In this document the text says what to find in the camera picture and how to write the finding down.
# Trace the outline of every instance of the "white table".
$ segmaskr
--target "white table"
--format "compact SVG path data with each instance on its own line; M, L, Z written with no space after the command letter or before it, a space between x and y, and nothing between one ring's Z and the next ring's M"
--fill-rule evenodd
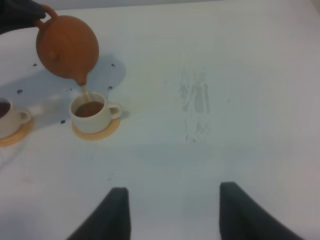
M0 149L0 239L64 240L127 187L133 240L217 240L223 181L320 238L320 17L309 0L59 14L92 27L88 89L127 113L112 136L78 139L67 108L80 89L41 65L38 30L1 35L0 96L28 107L35 128Z

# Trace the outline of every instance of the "teapot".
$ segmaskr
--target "teapot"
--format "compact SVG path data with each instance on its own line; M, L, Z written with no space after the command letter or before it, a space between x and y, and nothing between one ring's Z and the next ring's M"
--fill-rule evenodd
M49 6L42 7L51 19L34 22L39 28L36 52L40 61L51 73L74 79L80 86L85 85L88 73L99 58L99 44L95 33L76 17L59 16Z

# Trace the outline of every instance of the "teapot spout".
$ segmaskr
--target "teapot spout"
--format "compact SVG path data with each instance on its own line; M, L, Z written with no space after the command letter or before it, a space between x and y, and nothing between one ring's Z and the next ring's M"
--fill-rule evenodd
M74 80L79 86L84 86L87 84L87 75L79 75L75 77Z

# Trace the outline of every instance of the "black object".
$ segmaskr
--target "black object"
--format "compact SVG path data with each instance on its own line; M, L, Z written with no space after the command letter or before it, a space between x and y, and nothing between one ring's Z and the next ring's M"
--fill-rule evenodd
M45 17L43 7L32 0L0 0L0 34L35 27L34 21Z
M68 240L130 240L129 192L113 188Z
M303 240L268 214L234 182L220 185L219 227L222 240Z

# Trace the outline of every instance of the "teacup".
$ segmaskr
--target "teacup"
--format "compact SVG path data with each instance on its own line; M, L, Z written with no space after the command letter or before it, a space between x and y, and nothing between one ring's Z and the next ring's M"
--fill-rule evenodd
M11 136L31 119L31 113L27 109L16 109L11 101L0 98L0 139Z
M87 93L87 99L83 95L76 97L69 105L69 114L76 128L86 134L95 134L106 129L112 119L120 118L123 108L118 103L110 103L98 92ZM81 117L77 115L77 111L81 106L91 102L101 103L101 109L94 115ZM110 109L116 108L116 113L111 113Z

